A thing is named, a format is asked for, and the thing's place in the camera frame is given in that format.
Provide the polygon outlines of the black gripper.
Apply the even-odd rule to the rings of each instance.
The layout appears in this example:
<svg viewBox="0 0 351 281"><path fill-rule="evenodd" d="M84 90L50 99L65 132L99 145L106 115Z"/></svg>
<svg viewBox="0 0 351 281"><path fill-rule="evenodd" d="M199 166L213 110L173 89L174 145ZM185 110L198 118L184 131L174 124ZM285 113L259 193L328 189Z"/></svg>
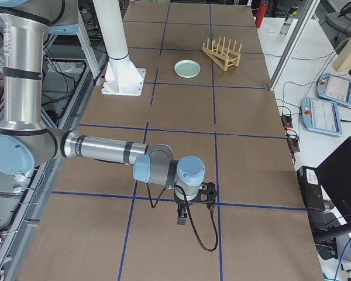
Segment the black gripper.
<svg viewBox="0 0 351 281"><path fill-rule="evenodd" d="M191 216L191 212L187 210L186 203L190 207L192 203L196 203L199 200L199 192L193 195L186 195L187 202L182 192L175 190L174 191L174 201L177 203L177 224L185 225L187 222L187 215Z"/></svg>

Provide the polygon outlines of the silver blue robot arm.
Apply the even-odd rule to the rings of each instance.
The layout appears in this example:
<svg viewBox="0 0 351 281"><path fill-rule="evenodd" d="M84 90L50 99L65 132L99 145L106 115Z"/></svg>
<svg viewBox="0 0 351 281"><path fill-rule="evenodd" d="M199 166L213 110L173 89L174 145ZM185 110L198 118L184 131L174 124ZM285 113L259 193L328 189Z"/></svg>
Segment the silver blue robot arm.
<svg viewBox="0 0 351 281"><path fill-rule="evenodd" d="M4 28L4 117L0 172L16 175L49 160L84 157L133 167L133 177L172 189L178 223L200 202L205 165L195 156L173 158L167 145L146 145L49 128L41 121L43 36L78 32L77 1L0 1Z"/></svg>

